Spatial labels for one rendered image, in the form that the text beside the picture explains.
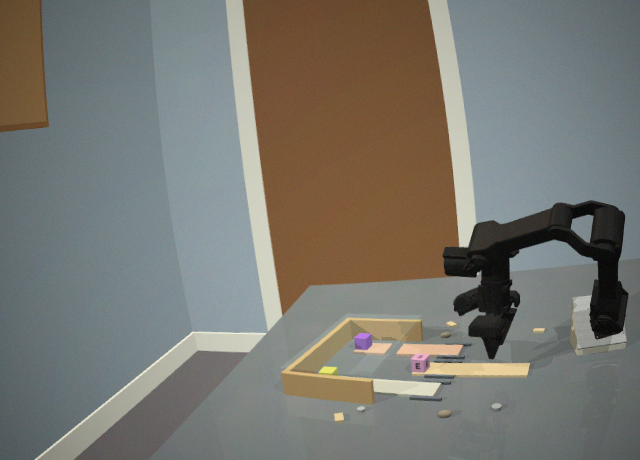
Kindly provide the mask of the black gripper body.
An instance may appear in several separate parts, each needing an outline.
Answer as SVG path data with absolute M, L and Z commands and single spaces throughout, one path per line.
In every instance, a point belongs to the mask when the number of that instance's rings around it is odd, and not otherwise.
M 482 280 L 482 279 L 481 279 Z M 504 320 L 502 316 L 508 313 L 511 305 L 518 307 L 520 304 L 520 293 L 516 290 L 510 290 L 512 280 L 502 282 L 485 282 L 479 286 L 479 292 L 483 293 L 485 315 L 477 316 L 469 325 L 468 336 L 497 338 L 501 335 L 504 328 Z

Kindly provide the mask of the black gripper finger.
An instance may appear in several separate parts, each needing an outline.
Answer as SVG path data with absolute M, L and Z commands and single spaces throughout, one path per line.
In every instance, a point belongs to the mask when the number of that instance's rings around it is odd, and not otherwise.
M 509 329 L 510 329 L 510 326 L 511 326 L 511 323 L 512 323 L 512 320 L 513 320 L 513 318 L 515 316 L 516 311 L 517 311 L 516 308 L 511 308 L 508 313 L 504 313 L 503 316 L 502 316 L 502 319 L 504 320 L 505 332 L 504 332 L 504 335 L 503 335 L 503 338 L 501 340 L 500 345 L 503 345 L 503 343 L 504 343 L 504 341 L 506 339 L 506 336 L 507 336 L 507 334 L 509 332 Z
M 486 338 L 486 337 L 481 337 L 484 345 L 486 347 L 486 352 L 488 353 L 487 356 L 489 357 L 489 359 L 494 359 L 497 350 L 499 348 L 499 345 L 501 343 L 501 340 L 503 338 L 505 332 L 505 328 L 503 328 L 503 332 L 501 333 L 501 335 L 497 338 L 491 337 L 491 338 Z

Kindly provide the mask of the pink labelled cube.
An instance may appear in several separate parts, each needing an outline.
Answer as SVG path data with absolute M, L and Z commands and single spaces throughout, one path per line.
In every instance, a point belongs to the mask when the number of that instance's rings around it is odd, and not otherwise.
M 410 360 L 412 372 L 425 373 L 430 368 L 429 354 L 416 354 Z

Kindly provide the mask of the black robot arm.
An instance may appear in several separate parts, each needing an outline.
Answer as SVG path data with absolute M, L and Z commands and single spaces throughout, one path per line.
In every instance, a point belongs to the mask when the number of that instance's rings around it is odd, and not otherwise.
M 586 215 L 594 216 L 590 243 L 570 230 L 574 218 Z M 509 258 L 514 258 L 519 249 L 551 240 L 566 242 L 580 255 L 598 261 L 598 280 L 594 279 L 590 302 L 590 325 L 595 339 L 606 338 L 623 331 L 626 317 L 629 293 L 618 281 L 624 223 L 623 211 L 594 200 L 575 205 L 555 203 L 550 209 L 506 224 L 494 220 L 481 222 L 475 225 L 468 248 L 444 248 L 445 274 L 473 278 L 482 270 L 483 281 L 502 282 L 509 279 Z M 485 311 L 479 286 L 455 298 L 454 311 L 458 311 L 459 316 L 477 308 Z

